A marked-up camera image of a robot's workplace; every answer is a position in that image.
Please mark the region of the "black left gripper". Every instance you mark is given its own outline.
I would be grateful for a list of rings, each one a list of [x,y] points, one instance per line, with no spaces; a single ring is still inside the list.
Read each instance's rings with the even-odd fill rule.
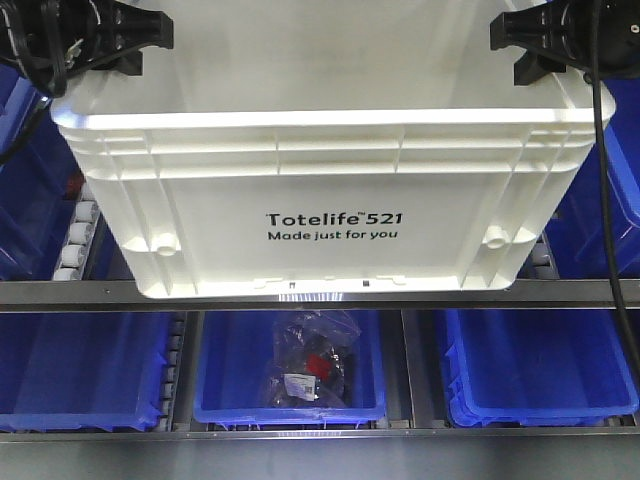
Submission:
[[[143,74],[143,53],[126,48],[174,48],[174,22],[162,11],[118,1],[3,1],[1,63],[46,95],[62,95],[86,71]]]

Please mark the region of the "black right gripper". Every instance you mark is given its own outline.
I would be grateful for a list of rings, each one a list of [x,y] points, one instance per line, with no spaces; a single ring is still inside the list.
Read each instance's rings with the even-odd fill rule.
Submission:
[[[513,65],[515,86],[529,86],[568,67],[603,79],[639,77],[637,1],[546,1],[500,13],[489,26],[490,49],[526,51]]]

